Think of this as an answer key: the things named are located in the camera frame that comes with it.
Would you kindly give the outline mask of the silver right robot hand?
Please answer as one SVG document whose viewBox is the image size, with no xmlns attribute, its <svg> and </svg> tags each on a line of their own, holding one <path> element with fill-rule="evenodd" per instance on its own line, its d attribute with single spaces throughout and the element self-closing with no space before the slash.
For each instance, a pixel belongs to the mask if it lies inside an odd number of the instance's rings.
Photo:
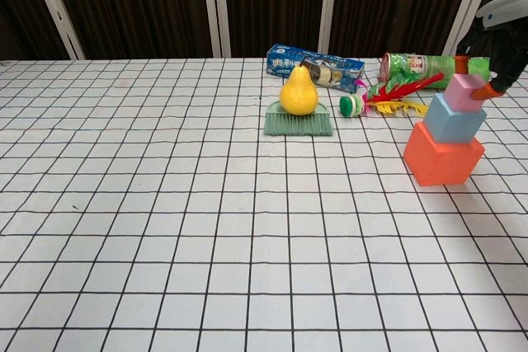
<svg viewBox="0 0 528 352">
<path fill-rule="evenodd" d="M 527 0 L 492 0 L 480 7 L 455 51 L 455 71 L 467 73 L 471 56 L 487 44 L 496 76 L 471 93 L 485 101 L 502 96 L 527 65 Z"/>
</svg>

